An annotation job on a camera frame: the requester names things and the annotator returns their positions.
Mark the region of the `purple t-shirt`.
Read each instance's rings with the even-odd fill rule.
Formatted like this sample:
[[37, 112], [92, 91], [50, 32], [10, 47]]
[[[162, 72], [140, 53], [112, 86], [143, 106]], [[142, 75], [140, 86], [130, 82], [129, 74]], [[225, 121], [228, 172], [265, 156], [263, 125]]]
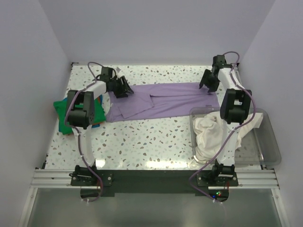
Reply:
[[116, 98], [109, 93], [108, 122], [149, 120], [189, 115], [194, 107], [219, 107], [216, 93], [198, 83], [163, 83], [132, 86], [133, 94]]

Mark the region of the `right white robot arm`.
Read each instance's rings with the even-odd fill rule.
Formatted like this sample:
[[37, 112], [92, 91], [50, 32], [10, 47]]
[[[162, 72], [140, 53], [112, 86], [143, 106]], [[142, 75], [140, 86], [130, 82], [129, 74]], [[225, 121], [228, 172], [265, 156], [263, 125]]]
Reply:
[[223, 185], [228, 177], [235, 173], [234, 153], [240, 127], [249, 115], [251, 91], [244, 89], [232, 75], [237, 64], [228, 64], [225, 55], [213, 57], [212, 69], [205, 70], [199, 88], [207, 87], [208, 93], [217, 91], [223, 85], [225, 95], [220, 107], [220, 118], [223, 121], [223, 142], [215, 155], [215, 163], [211, 170], [211, 181], [217, 186]]

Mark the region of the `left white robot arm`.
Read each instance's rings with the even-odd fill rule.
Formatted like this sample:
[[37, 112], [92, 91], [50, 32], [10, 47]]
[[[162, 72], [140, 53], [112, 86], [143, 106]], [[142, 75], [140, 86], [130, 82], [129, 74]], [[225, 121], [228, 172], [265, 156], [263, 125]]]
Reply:
[[116, 98], [134, 94], [125, 76], [118, 76], [115, 69], [101, 67], [101, 74], [92, 73], [93, 81], [80, 90], [70, 90], [67, 94], [64, 124], [72, 129], [80, 158], [85, 170], [81, 179], [86, 185], [94, 185], [98, 174], [93, 170], [96, 159], [91, 144], [91, 129], [95, 119], [95, 100], [103, 94], [112, 92]]

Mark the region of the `white t-shirt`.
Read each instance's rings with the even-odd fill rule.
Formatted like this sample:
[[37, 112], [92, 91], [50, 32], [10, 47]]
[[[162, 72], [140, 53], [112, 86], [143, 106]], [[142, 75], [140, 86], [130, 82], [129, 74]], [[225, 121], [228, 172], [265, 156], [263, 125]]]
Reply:
[[[259, 128], [263, 120], [263, 113], [256, 113], [254, 119], [240, 128], [236, 148], [241, 147], [242, 139], [254, 128]], [[199, 161], [209, 161], [219, 151], [223, 140], [223, 120], [219, 112], [211, 112], [204, 117], [193, 120], [195, 134], [194, 145], [196, 158]]]

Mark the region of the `clear plastic bin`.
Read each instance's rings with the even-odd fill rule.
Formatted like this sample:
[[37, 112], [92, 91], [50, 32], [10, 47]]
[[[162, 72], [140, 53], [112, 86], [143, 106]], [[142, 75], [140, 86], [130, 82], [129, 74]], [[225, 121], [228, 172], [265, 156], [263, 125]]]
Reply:
[[[193, 121], [196, 118], [205, 117], [207, 114], [213, 114], [220, 112], [219, 108], [214, 107], [195, 107], [190, 110], [190, 130], [192, 140], [192, 151], [196, 162], [200, 164], [206, 164], [210, 158], [219, 150], [216, 148], [212, 155], [208, 158], [204, 158], [201, 153], [196, 151], [197, 141], [196, 133], [194, 132]], [[269, 119], [268, 114], [263, 109], [257, 108], [257, 114], [262, 114], [263, 119], [260, 122], [260, 126], [253, 128], [246, 134], [241, 142], [241, 146], [235, 151], [235, 166], [246, 167], [253, 165], [264, 165], [267, 168], [273, 168], [280, 164], [281, 155], [274, 131]]]

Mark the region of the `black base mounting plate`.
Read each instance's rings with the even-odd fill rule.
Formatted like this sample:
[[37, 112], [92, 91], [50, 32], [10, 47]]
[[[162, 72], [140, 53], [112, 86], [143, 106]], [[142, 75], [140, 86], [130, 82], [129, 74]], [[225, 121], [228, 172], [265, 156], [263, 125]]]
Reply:
[[213, 178], [210, 170], [96, 170], [76, 166], [69, 175], [71, 186], [80, 187], [83, 199], [114, 197], [118, 193], [193, 194], [219, 201], [229, 197], [229, 188], [239, 185], [238, 177]]

